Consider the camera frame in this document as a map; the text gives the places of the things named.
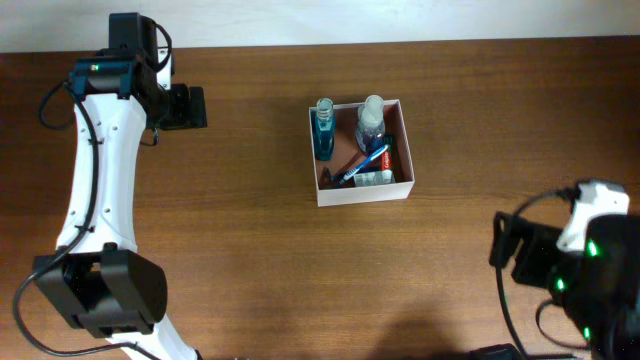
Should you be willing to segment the purple pump soap bottle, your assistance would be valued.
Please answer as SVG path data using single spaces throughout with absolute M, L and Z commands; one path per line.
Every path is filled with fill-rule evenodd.
M 358 108 L 355 138 L 360 150 L 369 155 L 384 144 L 384 100 L 370 95 Z

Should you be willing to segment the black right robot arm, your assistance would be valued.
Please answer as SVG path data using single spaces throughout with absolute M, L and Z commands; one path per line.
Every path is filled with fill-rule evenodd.
M 515 283 L 547 290 L 598 359 L 639 359 L 639 217 L 591 219 L 583 250 L 561 251 L 561 230 L 495 214 L 489 258 L 503 268 L 515 259 Z

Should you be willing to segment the blue white toothbrush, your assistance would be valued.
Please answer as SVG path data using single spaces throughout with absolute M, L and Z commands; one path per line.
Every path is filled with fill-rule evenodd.
M 380 157 L 381 155 L 383 155 L 387 150 L 389 149 L 389 145 L 385 144 L 383 146 L 381 146 L 380 148 L 378 148 L 377 150 L 375 150 L 373 153 L 371 153 L 364 161 L 362 161 L 360 164 L 358 164 L 357 166 L 355 166 L 354 168 L 352 168 L 351 170 L 347 171 L 341 178 L 340 180 L 337 182 L 337 185 L 339 187 L 343 186 L 344 184 L 347 183 L 348 180 L 350 180 L 351 178 L 353 178 L 358 172 L 360 172 L 363 168 L 365 168 L 366 166 L 368 166 L 371 162 L 373 162 L 374 160 L 376 160 L 378 157 Z

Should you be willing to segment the green toothpaste tube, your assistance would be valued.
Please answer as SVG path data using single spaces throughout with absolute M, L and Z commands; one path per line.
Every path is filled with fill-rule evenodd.
M 387 146 L 385 153 L 381 156 L 381 176 L 384 184 L 394 183 L 392 149 L 394 137 L 390 134 L 384 136 L 384 144 Z

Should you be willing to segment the blue disposable razor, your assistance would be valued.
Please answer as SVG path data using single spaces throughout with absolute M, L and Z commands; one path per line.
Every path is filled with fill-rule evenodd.
M 343 177 L 346 175 L 345 172 L 338 173 L 336 175 L 332 175 L 328 168 L 324 168 L 319 184 L 324 189 L 339 189 L 339 188 L 347 188 L 355 186 L 355 179 L 357 175 L 364 175 L 367 173 L 374 173 L 380 170 L 379 166 L 367 167 L 360 170 L 350 179 L 343 181 Z

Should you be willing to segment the green soap box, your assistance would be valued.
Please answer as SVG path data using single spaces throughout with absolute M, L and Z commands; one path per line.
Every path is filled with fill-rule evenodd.
M 357 173 L 353 177 L 356 187 L 371 187 L 393 184 L 395 177 L 391 170 Z

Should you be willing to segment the pink open box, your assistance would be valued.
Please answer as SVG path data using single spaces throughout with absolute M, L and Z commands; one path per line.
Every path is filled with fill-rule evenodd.
M 343 174 L 366 159 L 355 137 L 359 107 L 358 103 L 334 106 L 336 126 L 332 158 L 313 161 L 317 205 L 320 207 L 405 199 L 415 184 L 403 109 L 398 99 L 386 100 L 383 114 L 386 132 L 393 137 L 391 170 L 394 181 L 368 187 L 357 187 L 349 181 L 340 188 L 329 183 L 328 175 Z

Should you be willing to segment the blue Listerine mouthwash bottle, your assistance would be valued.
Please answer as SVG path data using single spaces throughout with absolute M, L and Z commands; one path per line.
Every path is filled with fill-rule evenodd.
M 329 98 L 322 98 L 316 104 L 314 117 L 314 151 L 319 161 L 329 161 L 334 150 L 336 117 L 334 104 Z

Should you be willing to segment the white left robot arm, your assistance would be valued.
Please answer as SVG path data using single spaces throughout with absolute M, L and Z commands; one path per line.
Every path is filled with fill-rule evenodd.
M 151 18 L 111 14 L 108 40 L 61 84 L 77 126 L 72 192 L 55 251 L 34 259 L 29 282 L 102 350 L 196 359 L 169 319 L 163 269 L 138 252 L 133 199 L 144 132 L 205 127 L 204 93 L 172 82 L 172 41 Z

